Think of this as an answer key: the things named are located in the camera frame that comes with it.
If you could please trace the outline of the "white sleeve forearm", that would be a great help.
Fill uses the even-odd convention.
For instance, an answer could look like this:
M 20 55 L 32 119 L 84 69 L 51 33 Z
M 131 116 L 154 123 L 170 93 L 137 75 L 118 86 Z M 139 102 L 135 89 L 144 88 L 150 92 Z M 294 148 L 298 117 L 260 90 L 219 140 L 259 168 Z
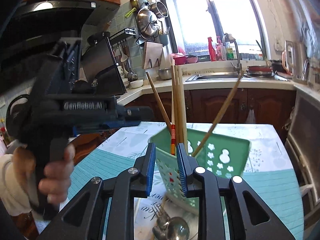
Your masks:
M 11 216 L 31 211 L 28 194 L 18 182 L 12 162 L 12 154 L 1 156 L 0 191 L 1 201 Z

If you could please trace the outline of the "person's left hand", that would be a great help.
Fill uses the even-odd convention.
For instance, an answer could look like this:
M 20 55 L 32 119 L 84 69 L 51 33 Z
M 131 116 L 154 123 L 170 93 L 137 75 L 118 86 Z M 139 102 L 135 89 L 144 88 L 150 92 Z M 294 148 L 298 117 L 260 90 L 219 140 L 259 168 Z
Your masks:
M 75 147 L 69 144 L 64 150 L 62 160 L 48 163 L 44 168 L 45 178 L 38 185 L 39 191 L 47 197 L 50 204 L 60 204 L 67 199 L 71 185 L 70 175 L 74 170 Z M 24 191 L 28 191 L 27 180 L 36 167 L 35 158 L 29 150 L 18 147 L 13 153 L 13 169 L 18 183 Z

